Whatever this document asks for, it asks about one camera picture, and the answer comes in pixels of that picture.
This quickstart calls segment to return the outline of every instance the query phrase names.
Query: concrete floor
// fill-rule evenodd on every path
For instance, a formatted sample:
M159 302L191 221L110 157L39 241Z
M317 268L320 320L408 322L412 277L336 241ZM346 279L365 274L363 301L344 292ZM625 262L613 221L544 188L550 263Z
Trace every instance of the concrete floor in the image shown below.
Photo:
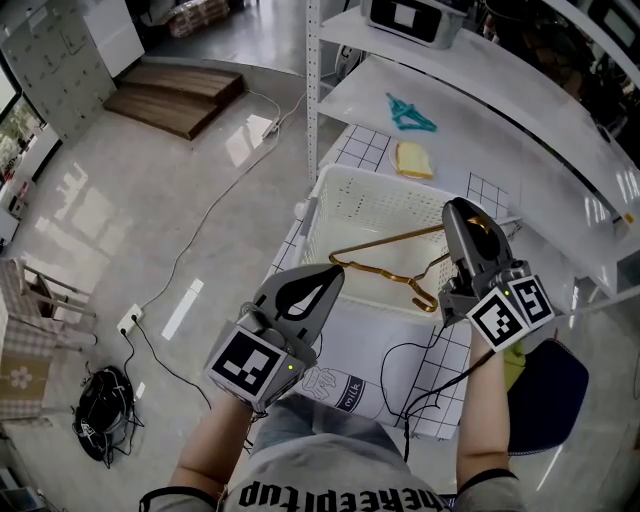
M350 6L358 5L351 0ZM147 53L248 64L298 76L306 75L306 1L246 0L229 18L184 39L169 38ZM325 0L323 17L342 11L343 0ZM337 45L323 43L322 74L334 70Z
M304 90L302 80L279 73L264 73L256 82L264 85L258 92L283 111ZM247 95L194 142L105 113L75 147L55 156L8 255L91 291L100 344L83 356L58 354L45 405L77 401L85 358L93 368L122 365L130 348L116 332L117 322L132 303L162 288L210 202L266 150L259 134L274 113L273 105ZM326 123L321 154L343 128ZM212 211L167 292L142 321L159 357L199 382L214 402L218 391L201 378L213 340L261 283L295 203L309 191L304 103L286 124L278 147ZM196 278L202 290L175 335L163 338L168 317ZM573 329L559 327L559 338L591 373L585 404L542 485L554 451L514 458L512 468L530 510L621 510L640 481L640 455L633 450L640 426L632 396L637 331L606 312L578 318ZM58 507L133 510L144 493L167 483L187 435L206 411L195 390L153 360L140 333L132 341L136 354L128 368L134 389L146 386L138 405L146 427L136 433L130 457L116 457L110 470L89 459L69 414L52 416L51 426L7 426L30 474ZM391 435L402 444L400 430ZM452 492L455 449L455 438L415 439L410 466L438 492ZM244 463L243 455L234 482L243 476Z

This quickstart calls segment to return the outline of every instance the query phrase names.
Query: grid paper sheet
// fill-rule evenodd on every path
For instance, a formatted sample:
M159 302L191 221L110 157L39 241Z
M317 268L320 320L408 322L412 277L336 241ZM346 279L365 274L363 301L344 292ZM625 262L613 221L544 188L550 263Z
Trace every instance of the grid paper sheet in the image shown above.
M390 158L395 155L396 143L382 133L350 125L329 150L321 166L335 162L396 175ZM508 215L507 193L472 173L456 173L453 179L448 176L441 184L422 181L436 188L442 185L441 188L449 192L473 200L493 218ZM291 268L301 225L302 219L297 218L267 277ZM425 392L442 386L468 368L469 323L460 322L445 329L438 339L441 327L441 323L425 326L395 319L381 320L371 311L337 303L314 344L318 365L307 372L296 391L400 428L403 422L399 414L407 412L415 402L408 411L411 433L451 439L462 414L466 380L437 396L416 401ZM382 368L385 356L387 360Z

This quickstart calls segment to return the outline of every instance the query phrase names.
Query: laundry basket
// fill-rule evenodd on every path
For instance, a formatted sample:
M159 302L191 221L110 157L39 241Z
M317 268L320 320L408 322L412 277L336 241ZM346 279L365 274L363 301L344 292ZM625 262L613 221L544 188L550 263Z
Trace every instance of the laundry basket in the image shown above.
M331 164L322 169L310 195L314 197L317 204L307 211L303 226L310 221L309 229L301 229L294 265L328 263L332 251L441 224L442 207L455 196L409 180ZM447 251L444 231L437 231L338 258L415 276ZM429 270L420 286L437 297L455 272L446 259ZM426 313L415 306L411 300L416 294L406 284L353 268L345 273L341 301L418 323L441 319L439 307Z

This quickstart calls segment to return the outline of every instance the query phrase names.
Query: wooden step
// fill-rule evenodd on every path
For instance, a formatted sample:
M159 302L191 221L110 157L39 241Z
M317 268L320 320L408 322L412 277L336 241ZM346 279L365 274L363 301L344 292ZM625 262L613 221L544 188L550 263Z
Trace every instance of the wooden step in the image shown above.
M242 75L140 63L121 80L105 109L192 140L244 91Z
M127 85L120 87L104 108L187 140L193 140L222 111L211 100Z
M133 86L171 90L226 106L244 90L242 76L206 68L140 63L122 78Z

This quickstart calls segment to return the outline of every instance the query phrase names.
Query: power outlet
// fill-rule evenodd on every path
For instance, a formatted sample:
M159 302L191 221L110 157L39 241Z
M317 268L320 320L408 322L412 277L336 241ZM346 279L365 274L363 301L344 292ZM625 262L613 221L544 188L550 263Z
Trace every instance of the power outlet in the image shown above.
M127 333L127 336L131 334L131 331L136 326L135 322L131 320L132 315L136 315L137 321L140 322L140 320L142 320L142 317L144 316L144 313L140 309L140 306L138 306L137 304L131 306L129 308L129 311L127 311L127 314L122 317L122 320L120 320L120 322L118 322L118 332L121 333L122 329L124 329Z

